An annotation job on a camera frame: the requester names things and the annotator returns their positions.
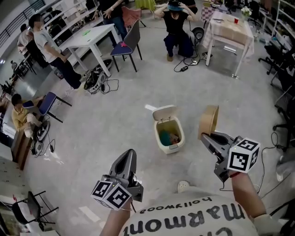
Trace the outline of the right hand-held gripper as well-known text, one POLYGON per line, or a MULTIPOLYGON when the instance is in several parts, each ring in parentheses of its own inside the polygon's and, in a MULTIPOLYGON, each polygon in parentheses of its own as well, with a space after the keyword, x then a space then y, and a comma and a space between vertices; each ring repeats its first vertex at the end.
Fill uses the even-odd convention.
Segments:
POLYGON ((210 153, 223 160, 217 161, 215 175, 225 182, 230 178, 230 171, 248 173, 256 164, 260 143, 240 136, 233 139, 226 133, 217 132, 201 134, 201 141, 210 153))

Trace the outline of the brown paper cup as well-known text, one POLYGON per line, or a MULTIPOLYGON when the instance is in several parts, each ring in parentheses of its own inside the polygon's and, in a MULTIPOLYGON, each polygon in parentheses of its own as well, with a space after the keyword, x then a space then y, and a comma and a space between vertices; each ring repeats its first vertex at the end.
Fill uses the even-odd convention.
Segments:
POLYGON ((206 106, 198 127, 198 140, 201 140, 202 134, 211 135, 217 126, 219 106, 208 105, 206 106))

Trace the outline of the beige pedal trash bin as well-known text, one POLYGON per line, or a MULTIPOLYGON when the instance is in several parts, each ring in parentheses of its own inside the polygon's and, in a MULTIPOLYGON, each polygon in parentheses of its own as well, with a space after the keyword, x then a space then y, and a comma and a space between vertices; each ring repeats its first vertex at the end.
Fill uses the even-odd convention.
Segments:
POLYGON ((179 119, 177 118, 177 107, 175 105, 167 105, 156 108, 152 113, 154 119, 154 132, 159 148, 165 154, 178 152, 185 144, 185 135, 179 119), (162 145, 159 134, 162 130, 175 134, 180 138, 180 142, 175 145, 162 145))

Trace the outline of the person's left forearm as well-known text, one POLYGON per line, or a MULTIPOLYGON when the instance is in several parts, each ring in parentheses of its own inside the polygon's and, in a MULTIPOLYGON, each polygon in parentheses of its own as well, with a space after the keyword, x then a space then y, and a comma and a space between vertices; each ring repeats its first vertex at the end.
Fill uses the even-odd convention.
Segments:
POLYGON ((111 210, 100 236, 118 236, 122 227, 130 218, 131 203, 127 203, 120 210, 111 210))

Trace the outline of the teal crumpled bag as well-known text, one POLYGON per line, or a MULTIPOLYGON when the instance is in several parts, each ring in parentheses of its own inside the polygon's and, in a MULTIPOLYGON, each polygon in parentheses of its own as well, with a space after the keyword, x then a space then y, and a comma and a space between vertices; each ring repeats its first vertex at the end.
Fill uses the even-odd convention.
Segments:
POLYGON ((170 133, 166 130, 162 130, 160 132, 159 138, 160 138, 162 145, 164 145, 164 146, 170 146, 172 144, 170 133))

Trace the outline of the black office chair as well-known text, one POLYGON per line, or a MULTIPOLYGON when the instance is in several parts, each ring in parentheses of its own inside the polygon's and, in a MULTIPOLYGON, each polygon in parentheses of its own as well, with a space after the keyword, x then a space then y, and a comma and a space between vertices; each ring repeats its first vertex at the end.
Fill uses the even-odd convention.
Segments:
POLYGON ((277 108, 277 112, 283 115, 285 123, 274 125, 272 130, 276 131, 277 128, 287 129, 288 132, 286 146, 284 147, 282 145, 277 145, 277 148, 281 149, 285 153, 290 146, 292 135, 294 137, 293 141, 295 141, 295 96, 288 101, 286 110, 279 106, 277 108))
POLYGON ((272 69, 286 69, 287 67, 290 69, 295 68, 295 59, 293 57, 293 54, 295 54, 295 46, 286 52, 284 52, 283 49, 285 49, 284 46, 278 48, 274 44, 265 46, 268 57, 258 58, 258 61, 263 61, 270 65, 270 69, 266 72, 267 75, 271 73, 272 69))

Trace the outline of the grey floor robot device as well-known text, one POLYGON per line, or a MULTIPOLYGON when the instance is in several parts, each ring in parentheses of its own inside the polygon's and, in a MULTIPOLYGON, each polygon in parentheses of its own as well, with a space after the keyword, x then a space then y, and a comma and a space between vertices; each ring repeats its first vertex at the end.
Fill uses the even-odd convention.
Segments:
POLYGON ((40 127, 37 127, 37 129, 33 131, 33 143, 31 148, 31 153, 33 155, 40 155, 43 151, 43 140, 47 136, 49 128, 50 122, 44 121, 40 127))

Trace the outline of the black folding chair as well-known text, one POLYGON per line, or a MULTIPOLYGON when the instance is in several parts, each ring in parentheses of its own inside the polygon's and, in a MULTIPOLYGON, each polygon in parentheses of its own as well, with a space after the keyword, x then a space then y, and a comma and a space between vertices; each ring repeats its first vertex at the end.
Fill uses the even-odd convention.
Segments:
POLYGON ((51 209, 49 207, 49 205, 45 202, 44 198, 42 197, 42 194, 44 194, 44 193, 46 193, 46 191, 42 191, 38 194, 33 194, 31 191, 29 191, 26 199, 16 201, 15 203, 13 203, 12 212, 13 212, 16 220, 20 224, 27 225, 27 224, 35 222, 35 223, 38 223, 38 226, 42 231, 45 230, 44 226, 46 226, 47 224, 52 224, 52 225, 56 224, 55 222, 48 221, 46 216, 55 212, 56 210, 58 210, 59 207, 51 209), (46 213, 41 212, 41 209, 43 207, 38 202, 37 197, 40 197, 41 200, 43 201, 43 203, 45 204, 45 206, 47 207, 48 211, 46 213), (24 203, 27 205, 27 207, 29 209, 29 213, 33 217, 32 219, 28 220, 25 217, 25 215, 22 212, 21 207, 20 207, 21 203, 24 203))

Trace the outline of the blue chair with black legs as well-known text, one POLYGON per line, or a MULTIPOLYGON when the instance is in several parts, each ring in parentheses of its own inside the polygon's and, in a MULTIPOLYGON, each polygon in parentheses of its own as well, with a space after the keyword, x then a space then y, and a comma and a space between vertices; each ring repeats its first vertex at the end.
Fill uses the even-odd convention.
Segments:
POLYGON ((59 118, 57 118, 55 115, 53 115, 50 112, 50 109, 52 108, 54 102, 56 100, 61 101, 62 103, 65 103, 69 106, 72 106, 70 103, 68 103, 67 101, 61 99, 60 97, 58 97, 56 94, 54 94, 53 92, 48 92, 47 95, 44 97, 44 99, 41 101, 40 105, 35 105, 33 103, 33 101, 29 100, 23 103, 23 107, 27 110, 29 110, 30 112, 33 112, 34 114, 37 114, 39 116, 45 116, 48 115, 54 119, 56 119, 57 121, 63 123, 62 120, 60 120, 59 118))

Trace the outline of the pink plaid tablecloth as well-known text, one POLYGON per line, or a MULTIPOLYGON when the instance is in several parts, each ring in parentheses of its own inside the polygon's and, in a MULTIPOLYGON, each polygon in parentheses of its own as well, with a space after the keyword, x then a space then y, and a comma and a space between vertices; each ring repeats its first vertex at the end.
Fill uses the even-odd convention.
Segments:
MULTIPOLYGON (((225 20, 225 19, 235 19, 236 17, 232 16, 232 15, 229 15, 229 14, 225 14, 225 13, 222 13, 222 12, 214 12, 214 14, 212 15, 212 18, 209 22, 209 25, 207 27, 207 30, 206 30, 206 33, 205 33, 205 37, 203 39, 203 47, 207 48, 209 47, 209 44, 212 40, 212 38, 216 35, 214 35, 214 31, 213 31, 213 20, 214 19, 217 19, 217 20, 225 20)), ((241 21, 240 22, 244 22, 245 23, 245 27, 246 27, 246 31, 247 31, 247 38, 246 40, 244 41, 233 41, 233 40, 230 40, 230 41, 233 41, 235 43, 238 43, 238 44, 241 44, 241 45, 246 45, 247 43, 249 44, 249 48, 246 50, 246 57, 251 57, 253 54, 254 54, 254 36, 253 36, 253 33, 248 25, 247 22, 245 21, 241 21)))

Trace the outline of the purple checkered cloth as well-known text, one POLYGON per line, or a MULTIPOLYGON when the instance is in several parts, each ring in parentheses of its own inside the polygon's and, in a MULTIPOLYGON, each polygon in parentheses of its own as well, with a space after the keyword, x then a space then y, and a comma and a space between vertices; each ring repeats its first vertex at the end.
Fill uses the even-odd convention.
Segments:
POLYGON ((214 8, 209 4, 207 6, 202 6, 201 10, 201 20, 203 22, 209 21, 214 13, 214 8))

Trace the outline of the white shelf rack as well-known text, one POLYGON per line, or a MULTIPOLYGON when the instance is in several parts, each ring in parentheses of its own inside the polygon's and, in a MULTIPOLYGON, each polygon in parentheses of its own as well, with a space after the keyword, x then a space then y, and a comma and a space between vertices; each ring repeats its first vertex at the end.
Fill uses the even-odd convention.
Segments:
POLYGON ((285 50, 295 47, 295 0, 260 0, 262 31, 285 50))

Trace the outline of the grey chair with blue seat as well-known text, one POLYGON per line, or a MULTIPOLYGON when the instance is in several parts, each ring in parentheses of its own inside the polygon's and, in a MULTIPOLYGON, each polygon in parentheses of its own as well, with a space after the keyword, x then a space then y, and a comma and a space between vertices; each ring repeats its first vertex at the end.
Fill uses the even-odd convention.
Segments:
POLYGON ((115 59, 115 56, 122 56, 123 60, 125 55, 129 55, 130 60, 132 62, 132 65, 134 67, 135 72, 137 72, 135 63, 133 61, 132 58, 132 53, 134 52, 134 50, 137 48, 140 59, 142 60, 142 55, 141 55, 141 51, 139 48, 139 41, 140 41, 140 29, 139 29, 139 20, 136 20, 136 22, 132 25, 131 29, 129 30, 128 34, 126 35, 126 37, 124 38, 124 42, 127 45, 127 47, 122 47, 120 42, 117 43, 117 45, 114 47, 114 49, 111 52, 111 56, 113 59, 113 62, 116 66, 117 71, 119 72, 119 68, 115 59))

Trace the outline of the salmon folding chair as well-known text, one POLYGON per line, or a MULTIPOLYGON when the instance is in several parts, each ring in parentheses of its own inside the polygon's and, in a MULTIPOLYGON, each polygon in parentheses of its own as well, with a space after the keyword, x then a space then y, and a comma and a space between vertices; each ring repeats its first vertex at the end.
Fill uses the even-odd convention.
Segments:
POLYGON ((122 7, 123 20, 126 28, 132 27, 136 20, 141 21, 141 9, 129 9, 125 6, 122 7))

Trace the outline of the table with green cloth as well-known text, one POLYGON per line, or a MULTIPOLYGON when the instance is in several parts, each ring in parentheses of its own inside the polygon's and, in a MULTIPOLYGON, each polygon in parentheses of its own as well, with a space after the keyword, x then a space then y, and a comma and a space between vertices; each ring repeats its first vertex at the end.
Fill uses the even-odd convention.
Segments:
POLYGON ((150 11, 155 10, 155 0, 135 0, 135 6, 139 9, 149 9, 150 11))

